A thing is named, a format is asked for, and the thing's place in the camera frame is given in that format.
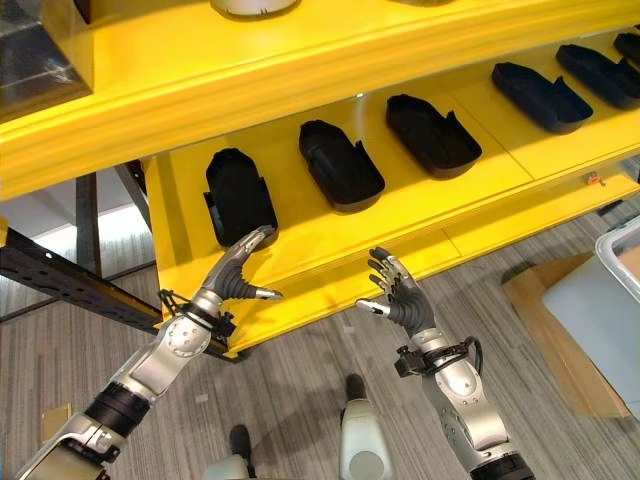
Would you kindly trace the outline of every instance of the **white plastic bin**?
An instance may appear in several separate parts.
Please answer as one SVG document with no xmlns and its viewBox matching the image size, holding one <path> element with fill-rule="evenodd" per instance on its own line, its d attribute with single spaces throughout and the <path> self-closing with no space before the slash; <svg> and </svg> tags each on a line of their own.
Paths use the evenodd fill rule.
<svg viewBox="0 0 640 480">
<path fill-rule="evenodd" d="M 640 217 L 598 238 L 596 255 L 542 300 L 640 419 L 640 281 L 618 259 L 637 245 Z"/>
</svg>

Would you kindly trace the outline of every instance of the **robotic arm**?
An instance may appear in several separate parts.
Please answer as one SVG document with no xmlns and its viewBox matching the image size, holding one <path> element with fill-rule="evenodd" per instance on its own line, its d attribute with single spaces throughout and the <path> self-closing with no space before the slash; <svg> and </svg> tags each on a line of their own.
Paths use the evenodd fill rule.
<svg viewBox="0 0 640 480">
<path fill-rule="evenodd" d="M 360 299 L 356 305 L 403 326 L 415 347 L 398 350 L 401 377 L 421 375 L 424 392 L 438 411 L 444 435 L 473 480 L 533 480 L 533 473 L 510 441 L 482 388 L 480 342 L 469 337 L 451 345 L 435 324 L 425 293 L 400 261 L 386 250 L 371 250 L 371 281 L 389 303 Z M 475 345 L 475 366 L 465 358 Z"/>
<path fill-rule="evenodd" d="M 118 457 L 126 438 L 182 369 L 202 353 L 212 334 L 229 336 L 230 315 L 220 306 L 230 298 L 279 299 L 255 287 L 242 267 L 274 232 L 260 227 L 239 240 L 218 261 L 190 302 L 178 306 L 157 337 L 118 370 L 83 413 L 65 425 L 29 460 L 16 480 L 108 480 L 103 464 Z"/>
</svg>

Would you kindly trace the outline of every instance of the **foot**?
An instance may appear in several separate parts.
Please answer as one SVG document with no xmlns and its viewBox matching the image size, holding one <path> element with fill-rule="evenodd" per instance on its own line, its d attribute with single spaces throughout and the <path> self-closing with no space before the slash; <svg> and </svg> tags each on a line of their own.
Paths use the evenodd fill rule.
<svg viewBox="0 0 640 480">
<path fill-rule="evenodd" d="M 229 433 L 229 443 L 233 455 L 240 455 L 249 462 L 251 459 L 251 437 L 249 437 L 247 427 L 244 425 L 233 427 Z"/>
<path fill-rule="evenodd" d="M 352 373 L 347 377 L 347 400 L 351 401 L 357 398 L 367 398 L 367 392 L 362 377 L 357 373 Z"/>
</svg>

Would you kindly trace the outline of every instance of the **metal bracket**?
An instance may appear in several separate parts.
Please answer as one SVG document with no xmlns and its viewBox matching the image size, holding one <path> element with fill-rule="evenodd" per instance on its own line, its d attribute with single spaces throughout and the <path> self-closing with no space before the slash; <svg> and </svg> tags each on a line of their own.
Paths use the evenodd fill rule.
<svg viewBox="0 0 640 480">
<path fill-rule="evenodd" d="M 151 214 L 149 213 L 149 204 L 147 201 L 147 185 L 144 180 L 144 171 L 139 160 L 128 162 L 122 165 L 116 165 L 116 173 L 120 177 L 120 181 L 131 200 L 138 208 L 140 215 L 151 231 Z"/>
<path fill-rule="evenodd" d="M 33 240 L 8 228 L 0 275 L 144 332 L 162 321 L 160 310 Z"/>
<path fill-rule="evenodd" d="M 98 186 L 95 173 L 76 178 L 76 227 L 76 263 L 101 276 Z"/>
</svg>

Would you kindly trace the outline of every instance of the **yellow shelf frame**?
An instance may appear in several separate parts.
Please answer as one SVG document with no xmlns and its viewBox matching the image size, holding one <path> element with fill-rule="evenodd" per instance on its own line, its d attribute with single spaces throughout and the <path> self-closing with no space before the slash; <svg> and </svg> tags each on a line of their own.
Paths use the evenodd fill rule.
<svg viewBox="0 0 640 480">
<path fill-rule="evenodd" d="M 604 186 L 587 186 L 583 179 L 572 179 L 444 230 L 395 244 L 393 252 L 417 278 L 424 278 L 640 191 L 617 166 L 605 167 L 600 173 Z M 369 270 L 362 258 L 283 288 L 285 299 L 280 302 L 230 305 L 238 328 L 227 356 L 233 358 L 239 351 L 353 306 L 358 298 L 379 295 L 380 290 L 368 280 Z"/>
<path fill-rule="evenodd" d="M 383 86 L 640 22 L 637 0 L 94 0 L 94 94 L 0 125 L 0 200 Z"/>
<path fill-rule="evenodd" d="M 609 48 L 615 34 L 576 42 L 616 58 Z M 534 67 L 540 62 L 552 77 L 560 73 L 548 61 L 556 48 L 501 60 Z M 495 94 L 487 73 L 494 62 L 387 87 L 150 157 L 145 166 L 160 284 L 189 296 L 223 254 L 202 192 L 208 188 L 204 172 L 213 153 L 227 146 L 255 160 L 281 227 L 276 243 L 252 257 L 247 277 L 287 296 L 280 303 L 230 306 L 240 319 L 230 339 L 230 356 L 374 293 L 365 258 L 376 245 L 392 249 L 423 277 L 640 189 L 618 167 L 607 166 L 640 151 L 640 110 L 614 110 L 571 81 L 596 113 L 576 132 L 552 135 Z M 430 178 L 385 124 L 386 99 L 398 93 L 425 98 L 442 113 L 454 110 L 483 147 L 476 165 L 452 180 Z M 511 123 L 501 130 L 504 111 Z M 297 136 L 299 126 L 315 118 L 339 125 L 352 140 L 363 139 L 387 181 L 372 207 L 337 214 L 314 184 L 298 152 Z M 586 186 L 581 175 L 594 169 L 604 186 Z"/>
</svg>

